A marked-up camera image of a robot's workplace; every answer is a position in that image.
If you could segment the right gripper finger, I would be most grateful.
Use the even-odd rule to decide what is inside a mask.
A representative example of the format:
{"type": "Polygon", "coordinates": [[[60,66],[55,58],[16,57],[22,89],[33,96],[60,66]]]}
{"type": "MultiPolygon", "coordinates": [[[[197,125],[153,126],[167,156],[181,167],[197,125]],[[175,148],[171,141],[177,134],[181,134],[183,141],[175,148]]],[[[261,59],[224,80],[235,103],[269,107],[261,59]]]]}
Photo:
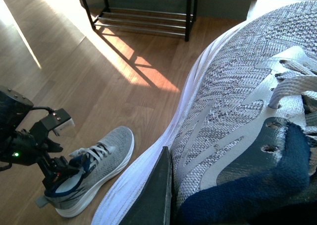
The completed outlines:
{"type": "Polygon", "coordinates": [[[121,220],[121,225],[168,225],[171,210],[172,162],[163,147],[139,197],[121,220]]]}

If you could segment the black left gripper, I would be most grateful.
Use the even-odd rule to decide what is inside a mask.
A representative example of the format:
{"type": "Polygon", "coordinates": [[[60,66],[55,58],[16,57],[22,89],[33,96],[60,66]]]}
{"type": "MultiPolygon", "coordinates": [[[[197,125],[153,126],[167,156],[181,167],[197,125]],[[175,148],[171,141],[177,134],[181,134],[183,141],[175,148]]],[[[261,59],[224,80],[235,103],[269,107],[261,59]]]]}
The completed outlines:
{"type": "Polygon", "coordinates": [[[80,170],[70,166],[64,156],[46,160],[48,153],[59,153],[62,150],[60,144],[51,140],[47,132],[15,132],[9,140],[9,162],[24,166],[37,163],[45,176],[42,181],[44,187],[53,188],[80,170]]]}

